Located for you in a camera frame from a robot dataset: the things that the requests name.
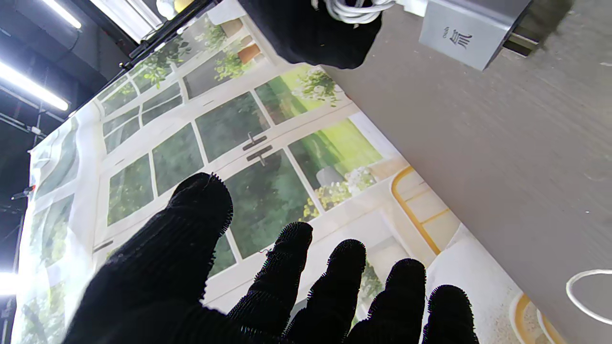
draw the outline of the white cable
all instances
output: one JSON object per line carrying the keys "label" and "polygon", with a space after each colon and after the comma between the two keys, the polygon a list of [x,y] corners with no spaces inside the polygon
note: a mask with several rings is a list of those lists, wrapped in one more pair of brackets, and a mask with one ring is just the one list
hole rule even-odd
{"label": "white cable", "polygon": [[[358,0],[355,6],[349,6],[345,0],[323,0],[326,3],[327,12],[336,20],[348,24],[367,24],[374,21],[382,11],[389,9],[395,0],[372,0],[372,6],[361,7],[363,0]],[[318,0],[312,1],[313,7],[318,8]]]}
{"label": "white cable", "polygon": [[593,312],[592,310],[586,308],[586,306],[583,305],[582,302],[578,301],[576,296],[574,296],[573,294],[572,287],[574,283],[576,283],[579,279],[582,279],[587,276],[592,276],[592,275],[612,275],[612,270],[595,269],[595,270],[589,270],[589,271],[584,271],[584,272],[575,274],[571,279],[569,279],[569,281],[567,281],[567,284],[565,285],[565,292],[567,293],[567,296],[570,298],[573,304],[576,305],[576,307],[578,307],[578,309],[580,309],[581,311],[583,311],[584,313],[586,313],[588,316],[590,316],[591,318],[595,320],[599,320],[602,323],[612,325],[612,319],[608,319],[605,316],[601,316]]}

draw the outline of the gray table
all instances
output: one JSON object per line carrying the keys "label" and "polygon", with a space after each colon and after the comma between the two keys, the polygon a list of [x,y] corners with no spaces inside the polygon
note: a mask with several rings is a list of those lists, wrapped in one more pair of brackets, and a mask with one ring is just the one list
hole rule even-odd
{"label": "gray table", "polygon": [[[395,6],[362,67],[328,69],[575,344],[612,338],[565,295],[612,267],[610,18],[612,2],[579,0],[541,50],[481,73],[419,45],[422,18]],[[576,288],[612,318],[612,277]]]}

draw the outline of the green lawn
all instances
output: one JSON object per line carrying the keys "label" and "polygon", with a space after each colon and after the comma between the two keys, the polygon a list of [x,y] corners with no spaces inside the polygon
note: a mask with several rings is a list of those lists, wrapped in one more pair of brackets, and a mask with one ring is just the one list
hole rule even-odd
{"label": "green lawn", "polygon": [[289,150],[315,189],[319,187],[317,172],[327,166],[333,166],[340,175],[344,176],[358,167],[382,159],[378,151],[349,119],[292,143]]}
{"label": "green lawn", "polygon": [[292,94],[292,91],[300,87],[299,76],[305,75],[308,70],[308,66],[298,67],[255,89],[274,123],[280,124],[325,104],[320,100],[302,99]]}
{"label": "green lawn", "polygon": [[329,143],[334,147],[330,151],[339,154],[338,159],[340,161],[334,167],[340,174],[348,173],[361,166],[367,166],[383,158],[349,119],[320,130],[315,135],[326,136]]}

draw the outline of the fluorescent light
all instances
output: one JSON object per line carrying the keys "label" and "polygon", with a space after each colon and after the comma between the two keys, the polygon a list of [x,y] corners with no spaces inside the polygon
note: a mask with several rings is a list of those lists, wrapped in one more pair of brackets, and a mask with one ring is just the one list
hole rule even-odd
{"label": "fluorescent light", "polygon": [[66,11],[60,4],[58,4],[54,0],[42,1],[46,3],[49,7],[51,7],[52,10],[57,12],[57,14],[59,14],[63,19],[69,22],[70,25],[74,26],[77,29],[81,28],[81,23],[79,23],[79,21],[75,17],[73,17],[72,14],[68,13],[68,11]]}
{"label": "fluorescent light", "polygon": [[62,100],[60,97],[47,91],[37,83],[26,78],[24,75],[18,73],[13,68],[0,62],[0,78],[5,79],[15,86],[18,86],[22,90],[30,93],[34,97],[53,105],[54,107],[66,111],[68,110],[68,103]]}
{"label": "fluorescent light", "polygon": [[0,272],[0,295],[15,295],[22,287],[19,275]]}

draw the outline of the black knit glove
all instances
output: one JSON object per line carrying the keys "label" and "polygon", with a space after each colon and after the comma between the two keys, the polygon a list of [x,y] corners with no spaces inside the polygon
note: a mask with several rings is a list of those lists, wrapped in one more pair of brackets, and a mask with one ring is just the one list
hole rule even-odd
{"label": "black knit glove", "polygon": [[[253,285],[224,315],[202,307],[217,240],[230,224],[230,195],[216,176],[199,173],[176,188],[166,209],[114,253],[87,287],[64,343],[404,343],[418,344],[425,268],[395,264],[370,315],[349,333],[365,247],[341,242],[312,286],[306,308],[287,326],[312,227],[286,226]],[[454,286],[430,298],[426,344],[475,344],[470,304]]]}

